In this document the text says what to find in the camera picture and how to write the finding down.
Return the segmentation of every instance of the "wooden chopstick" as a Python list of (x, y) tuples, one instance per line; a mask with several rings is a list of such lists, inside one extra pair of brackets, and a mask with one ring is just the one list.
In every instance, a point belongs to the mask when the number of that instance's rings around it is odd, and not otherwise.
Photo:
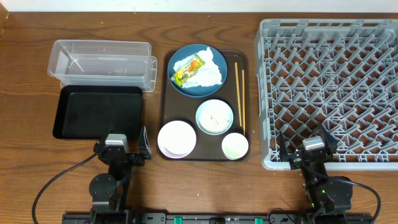
[(236, 94), (238, 96), (239, 124), (240, 124), (240, 126), (242, 126), (241, 93), (239, 92), (239, 77), (238, 77), (238, 63), (237, 62), (235, 62), (235, 75), (236, 75)]
[(243, 135), (246, 135), (246, 117), (245, 117), (245, 103), (244, 103), (244, 70), (242, 69), (242, 100), (243, 100)]

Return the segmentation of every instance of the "dark brown serving tray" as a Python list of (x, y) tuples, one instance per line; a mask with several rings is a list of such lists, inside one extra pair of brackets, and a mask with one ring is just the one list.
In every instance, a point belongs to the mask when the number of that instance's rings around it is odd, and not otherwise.
[[(250, 119), (249, 119), (249, 70), (248, 70), (248, 59), (246, 56), (237, 50), (220, 50), (224, 56), (227, 66), (228, 74), (226, 81), (223, 86), (214, 94), (202, 98), (193, 98), (185, 96), (178, 92), (170, 83), (167, 76), (167, 65), (169, 60), (176, 50), (171, 51), (165, 57), (164, 62), (164, 74), (163, 74), (163, 85), (162, 85), (162, 102), (160, 106), (160, 128), (168, 122), (180, 120), (190, 124), (197, 134), (197, 144), (193, 151), (184, 158), (171, 159), (162, 154), (157, 147), (159, 154), (165, 159), (180, 160), (180, 161), (230, 161), (224, 156), (221, 148), (221, 143), (224, 137), (230, 133), (241, 133), (243, 134), (243, 128), (239, 125), (239, 111), (238, 111), (238, 99), (236, 96), (236, 76), (235, 76), (235, 62), (238, 63), (239, 70), (239, 86), (242, 96), (242, 69), (245, 71), (245, 103), (246, 103), (246, 138), (249, 141), (249, 150), (246, 155), (236, 161), (243, 160), (250, 153)], [(234, 121), (232, 127), (225, 132), (217, 136), (212, 136), (204, 133), (198, 127), (195, 121), (195, 115), (198, 107), (206, 100), (218, 99), (223, 100), (230, 105), (234, 113)]]

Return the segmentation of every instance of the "yellow snack wrapper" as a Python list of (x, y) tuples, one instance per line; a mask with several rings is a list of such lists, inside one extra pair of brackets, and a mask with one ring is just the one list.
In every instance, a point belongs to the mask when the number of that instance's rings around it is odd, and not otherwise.
[(194, 76), (198, 72), (198, 69), (204, 64), (205, 62), (195, 54), (192, 60), (182, 66), (170, 79), (178, 86), (181, 86), (189, 78)]

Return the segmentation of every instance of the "black rectangular tray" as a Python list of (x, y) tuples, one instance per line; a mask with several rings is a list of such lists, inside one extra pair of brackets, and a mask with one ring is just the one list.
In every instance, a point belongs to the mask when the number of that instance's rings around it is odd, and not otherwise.
[[(164, 74), (163, 74), (163, 85), (162, 85), (162, 102), (160, 106), (160, 128), (167, 124), (168, 122), (180, 120), (185, 121), (190, 124), (197, 135), (197, 144), (193, 151), (184, 158), (181, 159), (171, 159), (162, 154), (157, 147), (159, 154), (165, 159), (170, 160), (180, 160), (180, 161), (230, 161), (224, 156), (223, 150), (221, 148), (221, 143), (224, 137), (230, 133), (241, 133), (243, 134), (243, 128), (239, 125), (239, 112), (238, 112), (238, 98), (236, 96), (236, 76), (235, 76), (235, 62), (238, 63), (239, 72), (239, 88), (241, 93), (241, 106), (243, 108), (242, 102), (242, 69), (245, 71), (245, 103), (246, 103), (246, 138), (249, 141), (249, 150), (245, 156), (235, 160), (241, 161), (250, 153), (250, 120), (249, 120), (249, 70), (248, 70), (248, 59), (246, 56), (237, 50), (220, 50), (221, 54), (224, 56), (227, 67), (228, 74), (226, 81), (223, 86), (214, 94), (202, 98), (193, 98), (185, 96), (178, 92), (170, 83), (167, 76), (167, 65), (171, 56), (176, 52), (176, 50), (171, 51), (165, 57), (164, 62)], [(232, 127), (225, 132), (217, 136), (212, 136), (204, 133), (198, 127), (195, 121), (195, 115), (198, 107), (206, 100), (218, 99), (223, 100), (230, 105), (233, 114), (234, 121)]]
[(142, 91), (135, 86), (62, 88), (53, 136), (57, 139), (100, 139), (109, 132), (137, 139), (141, 126)]

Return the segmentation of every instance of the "wooden table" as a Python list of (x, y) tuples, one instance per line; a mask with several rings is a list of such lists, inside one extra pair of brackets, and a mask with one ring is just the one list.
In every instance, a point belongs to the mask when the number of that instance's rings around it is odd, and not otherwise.
[[(144, 124), (153, 160), (134, 168), (128, 201), (139, 211), (173, 213), (267, 213), (272, 208), (308, 208), (300, 172), (261, 166), (258, 90), (253, 40), (266, 18), (389, 18), (395, 14), (189, 14), (189, 13), (11, 13), (0, 43), (0, 222), (32, 223), (32, 203), (55, 174), (86, 159), (94, 141), (52, 136), (60, 82), (47, 75), (54, 41), (94, 39), (143, 41), (158, 58), (157, 87), (144, 94)], [(251, 153), (239, 163), (172, 162), (156, 152), (164, 55), (187, 44), (240, 50), (249, 59)], [(97, 159), (56, 180), (37, 207), (40, 223), (60, 223), (65, 212), (88, 212), (92, 178), (107, 172)], [(383, 205), (377, 223), (395, 223), (397, 172), (330, 172), (377, 190)], [(353, 213), (373, 215), (376, 199), (354, 188)]]

